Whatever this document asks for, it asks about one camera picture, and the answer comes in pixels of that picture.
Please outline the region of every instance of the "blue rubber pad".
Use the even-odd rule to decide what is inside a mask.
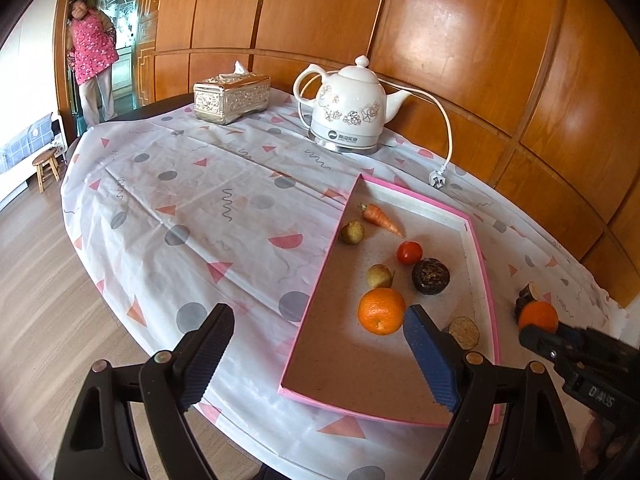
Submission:
[[[455,412],[462,402],[456,386],[455,371],[412,307],[404,313],[402,329],[404,338],[409,343],[409,348],[433,393],[433,398],[437,403],[446,406],[450,412]]]

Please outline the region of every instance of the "white plastic tablecloth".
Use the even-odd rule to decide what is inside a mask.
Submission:
[[[267,111],[229,126],[198,120],[191,106],[100,124],[82,136],[62,186],[66,230],[83,265],[148,354],[172,349],[218,302],[233,308],[235,335],[198,407],[258,459],[293,480],[413,480],[444,434],[342,416],[277,393],[346,195],[362,172],[474,218],[503,364],[534,358],[519,346],[512,316],[530,281],[561,321],[622,330],[625,316],[590,273],[470,174],[451,164],[446,186],[435,190],[425,181],[441,158],[398,134],[385,130],[371,156],[337,155],[303,134],[291,97],[275,90]],[[444,128],[430,134],[445,135]],[[586,409],[561,398],[581,442]],[[489,430],[478,478],[498,431]]]

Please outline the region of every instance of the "person's hand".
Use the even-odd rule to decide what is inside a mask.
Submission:
[[[582,471],[587,473],[594,469],[600,462],[603,450],[607,458],[615,457],[625,445],[626,439],[626,435],[623,435],[607,443],[602,419],[596,415],[584,435],[584,444],[580,450]]]

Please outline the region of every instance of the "pink floral apron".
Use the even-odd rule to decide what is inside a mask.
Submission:
[[[119,56],[94,10],[89,10],[83,20],[73,20],[71,29],[76,50],[74,71],[76,81],[81,85],[110,67]]]

